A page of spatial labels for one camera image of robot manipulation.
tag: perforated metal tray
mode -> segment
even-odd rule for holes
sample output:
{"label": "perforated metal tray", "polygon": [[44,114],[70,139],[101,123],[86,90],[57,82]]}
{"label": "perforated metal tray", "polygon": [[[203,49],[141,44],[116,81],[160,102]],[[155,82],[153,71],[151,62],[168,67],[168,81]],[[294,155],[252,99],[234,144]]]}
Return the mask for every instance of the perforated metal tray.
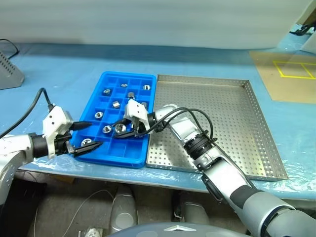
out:
{"label": "perforated metal tray", "polygon": [[[205,111],[213,122],[217,144],[251,178],[288,178],[248,80],[159,75],[154,110],[166,104]],[[207,120],[196,116],[209,130]],[[147,166],[198,172],[168,129],[150,136]]]}

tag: blue tablecloth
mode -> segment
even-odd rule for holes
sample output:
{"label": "blue tablecloth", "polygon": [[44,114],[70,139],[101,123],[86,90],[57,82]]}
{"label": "blue tablecloth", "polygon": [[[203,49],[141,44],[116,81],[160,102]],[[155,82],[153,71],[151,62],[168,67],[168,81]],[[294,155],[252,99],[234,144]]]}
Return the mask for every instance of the blue tablecloth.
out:
{"label": "blue tablecloth", "polygon": [[[279,48],[265,51],[307,54],[296,52],[302,44],[294,37],[288,36]],[[280,198],[316,198],[316,105],[271,100],[247,50],[66,44],[18,46],[21,53],[12,62],[25,74],[25,81],[19,88],[0,90],[1,131],[20,118],[40,87],[47,89],[53,103],[78,120],[104,71],[247,79],[289,175],[288,180],[255,181],[254,184]],[[40,98],[31,114],[11,134],[41,134],[46,115],[46,102]],[[83,163],[68,155],[52,160],[40,158],[22,169],[206,192],[199,174]]]}

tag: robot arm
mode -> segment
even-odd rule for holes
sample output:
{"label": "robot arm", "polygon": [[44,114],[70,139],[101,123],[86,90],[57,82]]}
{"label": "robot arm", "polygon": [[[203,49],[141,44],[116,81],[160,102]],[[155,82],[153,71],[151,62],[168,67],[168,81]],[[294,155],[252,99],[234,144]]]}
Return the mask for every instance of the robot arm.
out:
{"label": "robot arm", "polygon": [[166,105],[148,114],[143,105],[129,100],[123,121],[132,121],[133,131],[126,134],[139,136],[169,128],[203,172],[202,181],[208,191],[219,202],[229,204],[255,237],[316,236],[316,221],[312,217],[256,189],[214,139],[207,137],[207,132],[197,128],[189,118],[181,116],[180,111],[175,105]]}
{"label": "robot arm", "polygon": [[69,142],[72,138],[70,130],[81,130],[92,124],[84,121],[74,122],[70,114],[61,107],[49,104],[49,109],[49,114],[43,120],[43,135],[32,133],[0,138],[0,205],[5,203],[14,173],[20,166],[43,156],[79,156],[102,144],[91,142],[79,148],[73,147]]}

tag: yellow tape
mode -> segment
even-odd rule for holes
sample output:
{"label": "yellow tape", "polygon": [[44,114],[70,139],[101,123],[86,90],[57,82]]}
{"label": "yellow tape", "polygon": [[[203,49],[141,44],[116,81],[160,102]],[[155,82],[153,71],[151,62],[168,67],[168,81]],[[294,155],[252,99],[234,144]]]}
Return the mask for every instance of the yellow tape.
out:
{"label": "yellow tape", "polygon": [[[312,65],[316,66],[316,63],[298,63],[298,62],[283,62],[283,61],[272,61],[278,72],[280,73],[280,76],[282,78],[298,78],[298,79],[316,79],[313,74],[305,67],[305,65]],[[310,75],[309,77],[302,77],[302,76],[289,76],[289,75],[284,75],[281,68],[279,67],[278,63],[283,63],[283,64],[300,64],[302,68]]]}

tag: cardboard sheet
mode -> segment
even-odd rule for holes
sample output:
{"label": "cardboard sheet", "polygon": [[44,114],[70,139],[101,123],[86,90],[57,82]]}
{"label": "cardboard sheet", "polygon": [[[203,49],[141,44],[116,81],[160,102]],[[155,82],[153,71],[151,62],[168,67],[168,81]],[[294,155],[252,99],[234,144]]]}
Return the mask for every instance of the cardboard sheet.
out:
{"label": "cardboard sheet", "polygon": [[273,100],[316,103],[316,57],[251,51]]}

